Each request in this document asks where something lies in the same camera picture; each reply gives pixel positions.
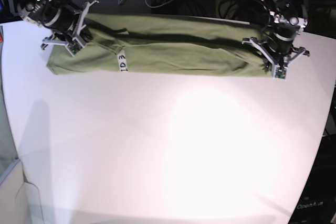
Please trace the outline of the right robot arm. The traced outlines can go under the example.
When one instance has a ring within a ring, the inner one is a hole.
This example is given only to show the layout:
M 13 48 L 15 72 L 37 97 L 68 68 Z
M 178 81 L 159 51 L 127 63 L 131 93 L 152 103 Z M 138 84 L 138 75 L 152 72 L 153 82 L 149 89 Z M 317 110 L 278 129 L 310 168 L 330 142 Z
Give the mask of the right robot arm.
M 98 0 L 85 2 L 81 7 L 72 0 L 15 0 L 22 20 L 51 30 L 43 39 L 41 48 L 63 46 L 72 56 L 92 40 L 86 16 Z

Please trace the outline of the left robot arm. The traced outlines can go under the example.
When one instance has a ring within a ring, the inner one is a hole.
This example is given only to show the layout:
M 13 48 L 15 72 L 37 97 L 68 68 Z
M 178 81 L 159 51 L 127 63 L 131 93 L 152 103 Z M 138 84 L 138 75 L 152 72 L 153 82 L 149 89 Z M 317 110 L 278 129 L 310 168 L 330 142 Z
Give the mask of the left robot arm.
M 242 43 L 254 47 L 266 58 L 265 71 L 274 78 L 284 79 L 290 64 L 301 56 L 310 56 L 306 48 L 293 45 L 308 24 L 307 11 L 305 7 L 298 11 L 291 0 L 260 1 L 269 15 L 264 37 L 244 38 Z

